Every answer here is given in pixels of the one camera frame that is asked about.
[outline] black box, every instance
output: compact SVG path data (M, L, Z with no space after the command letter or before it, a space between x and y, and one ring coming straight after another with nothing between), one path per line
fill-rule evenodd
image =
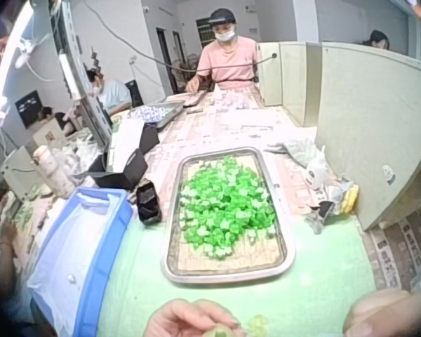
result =
M147 154L153 147L158 145L159 136L157 134L156 125L145 124L142 130L142 136L140 137L139 148L143 154Z
M106 162L107 152L100 154L88 170L92 179L102 188L121 188L132 191L148 169L147 162L140 149L134 151L130 156L123 172L105 172L103 164Z

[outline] hair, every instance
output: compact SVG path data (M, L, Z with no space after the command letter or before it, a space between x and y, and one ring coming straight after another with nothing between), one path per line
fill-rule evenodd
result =
M385 35L379 30L373 30L373 32L370 35L370 39L362 42L362 44L364 46L372 46L373 42L379 43L382 40L385 40L387 42L387 50L390 49L390 40L388 39L387 35Z
M86 70L86 73L87 73L87 78L89 79L89 82L91 83L95 81L95 76L100 77L100 75L98 75L94 69Z
M2 179L0 182L0 201L3 199L6 193L9 192L9 186L8 183Z
M43 121L48 116L53 116L53 109L51 107L43 107L42 110L37 114L39 121Z
M236 23L236 17L233 12L227 8L219 8L214 11L209 18L209 22L212 26L223 25L225 23Z

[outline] white shirt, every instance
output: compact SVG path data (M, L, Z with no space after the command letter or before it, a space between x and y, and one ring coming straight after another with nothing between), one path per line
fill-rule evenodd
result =
M129 89L126 88L125 84L116 79L105 81L105 87L103 88L103 92L98 95L98 99L108 113L113 107L121 103L132 102Z

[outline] door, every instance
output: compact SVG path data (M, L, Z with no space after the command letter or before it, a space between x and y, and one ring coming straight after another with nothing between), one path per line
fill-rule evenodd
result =
M171 59L170 59L170 55L168 54L165 31L161 28L156 28L156 31L157 31L157 37L159 38L159 43L161 44L163 61L166 64L171 65ZM166 66L166 69L167 69L168 78L170 79L170 84L171 84L171 88L173 92L179 93L178 86L176 85L175 77L173 77L173 74L171 73L171 68Z
M182 60L183 62L185 62L184 51L182 49L180 34L178 32L173 32L173 38L175 40L176 53L178 55L178 58Z

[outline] woman's arm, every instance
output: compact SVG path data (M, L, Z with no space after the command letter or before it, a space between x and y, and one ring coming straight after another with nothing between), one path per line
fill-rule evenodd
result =
M131 108L131 103L123 102L117 105L116 107L113 107L107 113L109 114L109 117L111 117L111 116L114 116L115 114L118 114L119 112L125 111L130 108Z
M0 243L0 301L10 298L15 290L13 240L17 233L10 221L4 223Z

